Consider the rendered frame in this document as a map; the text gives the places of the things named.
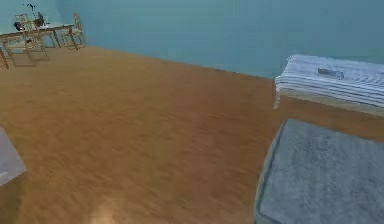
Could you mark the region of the potted house plant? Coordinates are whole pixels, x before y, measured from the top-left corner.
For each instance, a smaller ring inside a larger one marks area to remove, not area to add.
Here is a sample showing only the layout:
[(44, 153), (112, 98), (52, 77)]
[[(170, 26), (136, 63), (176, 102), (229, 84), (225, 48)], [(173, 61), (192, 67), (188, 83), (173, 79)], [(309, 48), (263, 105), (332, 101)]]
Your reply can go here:
[(44, 16), (35, 10), (36, 6), (32, 3), (27, 3), (26, 6), (31, 9), (32, 15), (34, 17), (34, 24), (37, 27), (43, 27), (45, 25)]

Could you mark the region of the wooden dining table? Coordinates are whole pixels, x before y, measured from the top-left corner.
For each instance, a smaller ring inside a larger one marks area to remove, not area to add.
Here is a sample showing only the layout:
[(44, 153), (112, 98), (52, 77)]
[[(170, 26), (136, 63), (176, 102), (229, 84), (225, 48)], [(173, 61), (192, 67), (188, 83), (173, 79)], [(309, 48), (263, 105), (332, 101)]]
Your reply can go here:
[[(67, 30), (68, 28), (71, 28), (71, 27), (73, 27), (73, 24), (43, 27), (43, 28), (37, 28), (37, 29), (40, 31), (41, 38), (42, 36), (50, 37), (50, 40), (53, 43), (53, 48), (55, 48), (55, 47), (61, 47), (57, 32), (60, 30)], [(21, 31), (17, 31), (13, 33), (4, 33), (4, 34), (0, 34), (0, 38), (9, 37), (9, 36), (19, 36), (20, 34), (21, 34)], [(7, 52), (3, 44), (0, 42), (0, 64), (5, 68), (9, 68), (8, 60), (10, 59), (7, 58)]]

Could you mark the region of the grey upholstered sofa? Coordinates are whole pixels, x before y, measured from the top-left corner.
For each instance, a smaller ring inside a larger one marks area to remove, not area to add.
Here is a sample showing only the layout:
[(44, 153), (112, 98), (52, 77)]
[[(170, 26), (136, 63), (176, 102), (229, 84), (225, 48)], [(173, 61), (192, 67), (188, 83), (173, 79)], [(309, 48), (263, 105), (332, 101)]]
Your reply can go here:
[(253, 224), (384, 224), (384, 142), (284, 121), (260, 174)]

